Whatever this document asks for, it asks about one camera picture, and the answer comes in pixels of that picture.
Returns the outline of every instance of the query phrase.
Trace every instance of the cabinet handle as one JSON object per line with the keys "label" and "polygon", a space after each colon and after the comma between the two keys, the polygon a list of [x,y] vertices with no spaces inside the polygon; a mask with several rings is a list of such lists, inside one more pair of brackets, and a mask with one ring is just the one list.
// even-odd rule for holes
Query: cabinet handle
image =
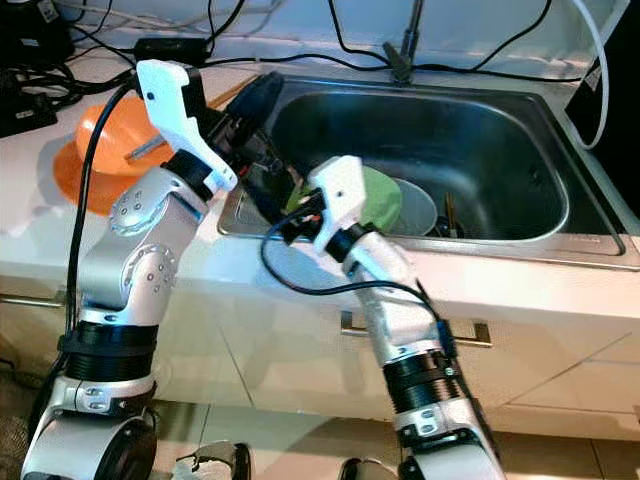
{"label": "cabinet handle", "polygon": [[52,298],[0,293],[0,303],[22,305],[24,307],[63,308],[66,305],[65,298],[66,292],[64,290],[58,290]]}
{"label": "cabinet handle", "polygon": [[[353,326],[353,313],[348,311],[340,312],[340,332],[349,337],[366,337],[369,335],[366,328]],[[491,334],[489,325],[483,322],[473,322],[473,337],[453,337],[458,345],[469,347],[491,348]]]}

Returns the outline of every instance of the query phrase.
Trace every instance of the sink basin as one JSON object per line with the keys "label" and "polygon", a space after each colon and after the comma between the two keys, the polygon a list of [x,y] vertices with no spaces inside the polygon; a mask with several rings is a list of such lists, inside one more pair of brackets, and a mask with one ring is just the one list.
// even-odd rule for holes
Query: sink basin
{"label": "sink basin", "polygon": [[[537,95],[286,77],[267,131],[303,175],[351,154],[427,193],[440,220],[455,223],[458,238],[438,228],[394,237],[409,249],[640,266]],[[230,195],[223,233],[257,236],[266,227],[241,189]]]}

